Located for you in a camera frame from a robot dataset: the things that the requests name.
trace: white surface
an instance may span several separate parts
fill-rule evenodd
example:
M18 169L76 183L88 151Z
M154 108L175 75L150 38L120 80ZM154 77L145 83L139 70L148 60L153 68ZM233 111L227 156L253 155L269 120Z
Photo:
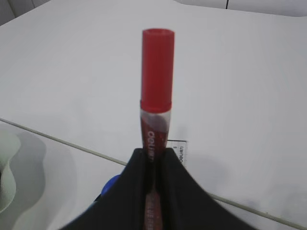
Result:
M100 194L106 182L123 169L122 165L2 122L0 129L6 129L20 137L22 144L19 156L15 157L21 159L21 154L29 154L26 156L27 161L20 160L20 165L15 165L14 176L18 178L18 174L22 173L24 184L19 184L16 179L19 194L16 193L13 203L0 214L1 229L57 230L85 211ZM33 148L35 152L25 151L26 146ZM32 165L34 172L40 174L39 159L43 160L44 180L38 182L35 179L40 177L31 177L31 169L21 164ZM23 167L22 172L16 170L19 167ZM40 198L30 197L30 193L40 190L38 184L43 185ZM21 202L14 204L17 196ZM30 200L35 202L25 208ZM16 213L18 216L12 225L10 221Z
M307 226L307 18L53 0L0 28L0 117L127 161L141 30L176 32L170 139L209 192Z
M194 5L194 6L205 6L226 9L227 0L175 0L177 2Z
M229 212L244 220L247 224L255 227L258 230L295 230L287 225L280 224L270 219L255 215L237 207L218 202L221 206L227 209Z
M228 9L298 17L298 16L307 16L307 1L306 0L229 0Z

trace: deli logo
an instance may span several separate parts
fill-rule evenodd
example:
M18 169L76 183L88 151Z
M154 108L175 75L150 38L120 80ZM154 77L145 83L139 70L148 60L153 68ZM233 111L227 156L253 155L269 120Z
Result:
M154 161L154 132L149 131L147 133L147 143L148 143L148 157L150 161Z

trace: label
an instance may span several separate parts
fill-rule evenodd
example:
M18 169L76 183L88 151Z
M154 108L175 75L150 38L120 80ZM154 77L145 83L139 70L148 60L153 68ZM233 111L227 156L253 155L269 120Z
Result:
M185 140L167 140L167 148L172 148L179 158L180 162L185 166L187 160L187 141Z

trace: red marker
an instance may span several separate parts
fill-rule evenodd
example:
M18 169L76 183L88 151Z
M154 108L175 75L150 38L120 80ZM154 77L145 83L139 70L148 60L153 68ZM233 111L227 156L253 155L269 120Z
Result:
M166 29L143 31L141 126L143 147L150 162L144 229L162 230L156 163L166 148L172 105L175 33Z

